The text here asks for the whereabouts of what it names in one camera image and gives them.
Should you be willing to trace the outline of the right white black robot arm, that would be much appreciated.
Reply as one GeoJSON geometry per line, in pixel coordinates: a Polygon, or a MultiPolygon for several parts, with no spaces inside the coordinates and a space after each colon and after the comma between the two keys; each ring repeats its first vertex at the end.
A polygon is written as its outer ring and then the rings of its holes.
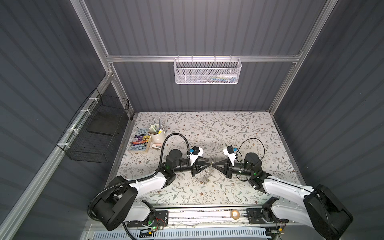
{"type": "Polygon", "coordinates": [[[246,154],[239,163],[235,153],[225,153],[227,159],[213,167],[230,179],[233,175],[247,177],[253,189],[272,195],[262,207],[265,222],[290,220],[316,230],[326,240],[338,240],[352,224],[354,217],[324,185],[303,186],[281,180],[262,169],[255,153],[246,154]]]}

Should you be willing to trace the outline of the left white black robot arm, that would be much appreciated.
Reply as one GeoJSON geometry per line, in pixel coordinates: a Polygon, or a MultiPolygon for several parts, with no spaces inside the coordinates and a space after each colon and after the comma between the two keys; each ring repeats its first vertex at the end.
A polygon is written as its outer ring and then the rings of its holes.
{"type": "Polygon", "coordinates": [[[181,151],[171,150],[165,162],[161,162],[160,170],[140,180],[127,180],[122,176],[115,177],[110,184],[90,202],[87,213],[95,221],[101,222],[108,231],[122,224],[138,222],[151,226],[156,218],[155,208],[147,201],[138,202],[141,196],[161,190],[169,186],[177,172],[190,171],[194,177],[209,167],[202,157],[204,151],[193,147],[183,158],[181,151]]]}

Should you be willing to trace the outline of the white pen cup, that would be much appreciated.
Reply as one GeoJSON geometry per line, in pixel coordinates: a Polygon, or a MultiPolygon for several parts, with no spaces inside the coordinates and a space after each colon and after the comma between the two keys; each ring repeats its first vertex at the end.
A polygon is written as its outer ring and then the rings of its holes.
{"type": "Polygon", "coordinates": [[[148,133],[154,144],[163,144],[166,139],[164,130],[159,129],[159,127],[159,124],[150,125],[148,130],[148,133]]]}

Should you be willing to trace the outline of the roll of tape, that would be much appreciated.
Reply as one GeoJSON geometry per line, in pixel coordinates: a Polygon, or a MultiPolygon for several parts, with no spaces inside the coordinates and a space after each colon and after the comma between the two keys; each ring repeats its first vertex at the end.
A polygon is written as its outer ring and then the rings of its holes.
{"type": "Polygon", "coordinates": [[[231,218],[232,218],[233,220],[237,221],[237,220],[240,218],[241,214],[240,214],[240,212],[239,212],[238,210],[236,210],[236,209],[232,209],[232,210],[230,211],[230,216],[231,216],[231,218]]]}

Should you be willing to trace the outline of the colourful paperback book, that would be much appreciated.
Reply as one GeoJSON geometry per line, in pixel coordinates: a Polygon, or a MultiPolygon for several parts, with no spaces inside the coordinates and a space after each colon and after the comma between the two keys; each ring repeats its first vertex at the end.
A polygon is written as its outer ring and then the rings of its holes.
{"type": "Polygon", "coordinates": [[[139,128],[128,149],[132,153],[146,153],[151,144],[148,128],[139,128]]]}

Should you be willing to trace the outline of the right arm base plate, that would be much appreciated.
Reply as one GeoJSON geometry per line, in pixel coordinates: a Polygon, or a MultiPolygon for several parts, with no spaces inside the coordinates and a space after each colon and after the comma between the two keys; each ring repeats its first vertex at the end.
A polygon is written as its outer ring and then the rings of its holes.
{"type": "Polygon", "coordinates": [[[279,219],[270,209],[247,208],[243,217],[247,218],[250,224],[286,224],[289,220],[279,219]]]}

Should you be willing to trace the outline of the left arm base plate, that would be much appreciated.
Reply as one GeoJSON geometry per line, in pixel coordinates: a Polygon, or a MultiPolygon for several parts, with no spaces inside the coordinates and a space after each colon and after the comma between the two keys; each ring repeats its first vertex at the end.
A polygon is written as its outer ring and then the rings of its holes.
{"type": "Polygon", "coordinates": [[[127,226],[130,228],[141,227],[167,227],[169,220],[169,211],[155,211],[150,214],[143,222],[140,221],[128,221],[127,226]]]}

